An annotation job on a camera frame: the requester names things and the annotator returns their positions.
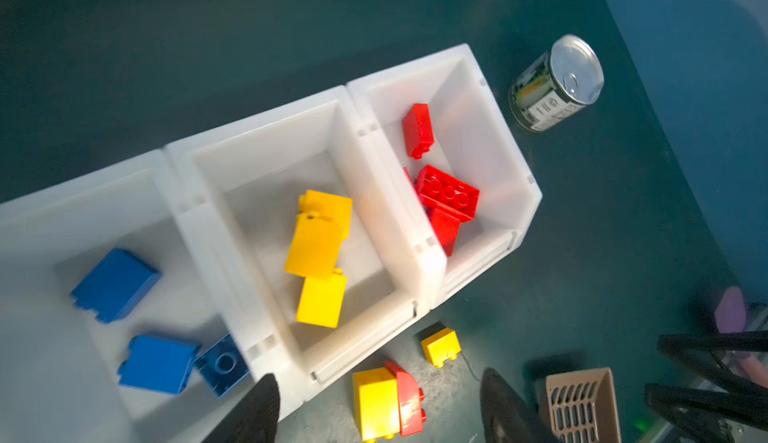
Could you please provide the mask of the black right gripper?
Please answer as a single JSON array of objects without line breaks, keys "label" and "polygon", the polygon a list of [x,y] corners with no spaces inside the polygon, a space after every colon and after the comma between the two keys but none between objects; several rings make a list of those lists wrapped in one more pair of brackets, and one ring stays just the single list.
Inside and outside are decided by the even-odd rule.
[{"label": "black right gripper", "polygon": [[718,389],[703,390],[655,383],[645,386],[646,405],[696,442],[730,442],[723,420],[767,429],[767,389],[701,355],[703,351],[767,351],[765,331],[725,335],[661,335],[660,353],[688,368]]}]

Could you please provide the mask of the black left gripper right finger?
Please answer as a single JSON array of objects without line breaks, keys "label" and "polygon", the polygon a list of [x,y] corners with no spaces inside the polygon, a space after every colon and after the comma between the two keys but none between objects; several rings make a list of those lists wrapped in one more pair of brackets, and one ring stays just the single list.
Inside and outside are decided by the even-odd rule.
[{"label": "black left gripper right finger", "polygon": [[493,368],[486,368],[482,374],[480,408],[486,442],[558,442],[539,416]]}]

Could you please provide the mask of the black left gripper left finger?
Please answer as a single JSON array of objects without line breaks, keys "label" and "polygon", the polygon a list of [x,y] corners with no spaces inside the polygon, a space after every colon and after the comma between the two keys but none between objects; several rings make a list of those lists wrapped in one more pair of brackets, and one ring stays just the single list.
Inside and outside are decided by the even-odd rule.
[{"label": "black left gripper left finger", "polygon": [[203,442],[274,443],[280,406],[278,382],[273,374],[266,374]]}]

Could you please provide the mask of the blue small lego brick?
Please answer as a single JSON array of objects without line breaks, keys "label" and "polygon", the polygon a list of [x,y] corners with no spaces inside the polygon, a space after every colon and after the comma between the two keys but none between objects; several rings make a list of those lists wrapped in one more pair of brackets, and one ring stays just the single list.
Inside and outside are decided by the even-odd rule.
[{"label": "blue small lego brick", "polygon": [[194,361],[194,367],[219,398],[226,395],[250,373],[231,335],[222,337],[199,355]]}]

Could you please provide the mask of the red lego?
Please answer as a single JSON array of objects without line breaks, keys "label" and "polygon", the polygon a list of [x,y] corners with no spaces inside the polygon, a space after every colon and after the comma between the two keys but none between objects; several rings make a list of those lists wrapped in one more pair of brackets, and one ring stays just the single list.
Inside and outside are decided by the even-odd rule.
[{"label": "red lego", "polygon": [[427,104],[414,104],[402,120],[407,155],[420,160],[434,144],[434,134]]},{"label": "red lego", "polygon": [[395,377],[398,391],[400,435],[410,437],[421,433],[427,421],[423,408],[425,395],[416,379],[394,361],[387,361],[385,368]]}]

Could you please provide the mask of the small yellow lego brick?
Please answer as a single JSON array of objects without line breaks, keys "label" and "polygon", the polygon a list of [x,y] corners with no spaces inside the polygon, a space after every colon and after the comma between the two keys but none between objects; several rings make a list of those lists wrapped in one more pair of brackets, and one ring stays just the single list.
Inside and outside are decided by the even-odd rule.
[{"label": "small yellow lego brick", "polygon": [[447,361],[455,361],[462,349],[454,330],[444,328],[421,341],[426,360],[435,368],[442,368]]}]

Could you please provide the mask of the yellow large lego brick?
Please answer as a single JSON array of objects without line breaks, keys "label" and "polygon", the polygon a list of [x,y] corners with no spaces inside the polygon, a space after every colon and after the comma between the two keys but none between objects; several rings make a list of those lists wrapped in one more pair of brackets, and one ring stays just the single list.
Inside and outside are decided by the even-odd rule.
[{"label": "yellow large lego brick", "polygon": [[354,373],[353,396],[361,440],[393,439],[400,431],[396,377],[386,368]]}]

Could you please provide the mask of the red lego brick small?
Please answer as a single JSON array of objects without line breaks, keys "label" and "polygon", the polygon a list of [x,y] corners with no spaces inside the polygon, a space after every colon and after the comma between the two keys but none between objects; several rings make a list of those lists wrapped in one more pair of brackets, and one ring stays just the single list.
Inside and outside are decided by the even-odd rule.
[{"label": "red lego brick small", "polygon": [[460,221],[441,208],[428,208],[426,213],[440,246],[446,256],[451,257],[458,237]]}]

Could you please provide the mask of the red tall lego brick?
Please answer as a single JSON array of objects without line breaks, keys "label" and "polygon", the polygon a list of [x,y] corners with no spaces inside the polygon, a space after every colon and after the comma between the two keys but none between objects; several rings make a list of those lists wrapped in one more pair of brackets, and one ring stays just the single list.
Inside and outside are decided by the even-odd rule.
[{"label": "red tall lego brick", "polygon": [[426,208],[440,209],[460,223],[475,219],[480,191],[434,166],[420,170],[415,190]]}]

